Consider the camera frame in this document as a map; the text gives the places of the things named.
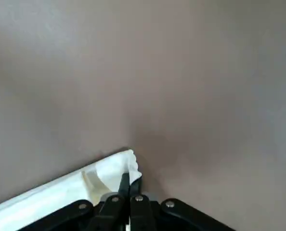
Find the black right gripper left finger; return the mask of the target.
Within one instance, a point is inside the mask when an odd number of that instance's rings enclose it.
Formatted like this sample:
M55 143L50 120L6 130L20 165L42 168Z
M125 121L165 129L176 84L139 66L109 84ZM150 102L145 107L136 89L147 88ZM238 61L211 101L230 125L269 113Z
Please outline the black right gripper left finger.
M124 229L122 213L130 189L129 173L122 174L117 192L97 205L77 200L21 228L22 231L117 231Z

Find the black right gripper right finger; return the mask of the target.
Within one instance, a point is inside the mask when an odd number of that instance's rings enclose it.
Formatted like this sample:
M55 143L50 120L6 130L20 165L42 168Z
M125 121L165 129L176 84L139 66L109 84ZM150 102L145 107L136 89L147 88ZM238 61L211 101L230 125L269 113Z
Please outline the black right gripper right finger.
M161 203L142 193L142 178L130 185L132 231L233 231L187 203L168 198Z

